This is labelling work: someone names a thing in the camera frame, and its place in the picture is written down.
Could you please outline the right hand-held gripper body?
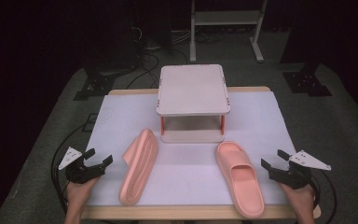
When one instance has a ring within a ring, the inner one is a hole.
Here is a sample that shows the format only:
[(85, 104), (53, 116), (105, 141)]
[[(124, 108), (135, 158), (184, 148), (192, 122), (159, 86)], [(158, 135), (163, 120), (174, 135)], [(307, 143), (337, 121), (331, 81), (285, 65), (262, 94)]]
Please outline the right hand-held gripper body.
[(290, 155), (287, 170), (274, 168), (272, 172), (268, 172), (268, 177), (292, 189), (300, 189), (311, 183), (312, 169), (330, 171), (331, 166), (301, 150)]

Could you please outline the person's right hand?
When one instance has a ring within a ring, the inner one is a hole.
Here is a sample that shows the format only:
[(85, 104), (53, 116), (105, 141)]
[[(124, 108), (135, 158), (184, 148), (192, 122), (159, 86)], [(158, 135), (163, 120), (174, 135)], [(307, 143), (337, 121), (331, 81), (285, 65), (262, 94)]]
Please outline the person's right hand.
[(297, 217), (313, 217), (314, 192), (310, 185), (300, 189), (280, 184)]

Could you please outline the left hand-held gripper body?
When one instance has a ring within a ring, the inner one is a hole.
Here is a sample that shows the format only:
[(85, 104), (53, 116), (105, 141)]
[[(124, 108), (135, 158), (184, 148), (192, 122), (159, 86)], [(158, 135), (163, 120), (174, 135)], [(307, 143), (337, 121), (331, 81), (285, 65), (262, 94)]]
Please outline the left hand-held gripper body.
[(59, 170), (64, 169), (67, 180), (78, 184), (84, 184), (105, 174), (106, 167), (103, 166), (103, 163), (88, 167), (84, 161), (82, 152), (73, 147), (68, 147), (59, 164)]

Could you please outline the person's left hand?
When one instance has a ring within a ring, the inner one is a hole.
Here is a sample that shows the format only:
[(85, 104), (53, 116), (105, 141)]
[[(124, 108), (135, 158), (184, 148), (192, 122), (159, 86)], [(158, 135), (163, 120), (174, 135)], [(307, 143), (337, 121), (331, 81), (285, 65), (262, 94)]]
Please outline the person's left hand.
[(90, 196), (91, 190), (100, 180), (93, 178), (84, 184), (69, 182), (67, 186), (68, 207), (66, 218), (69, 220), (80, 219)]

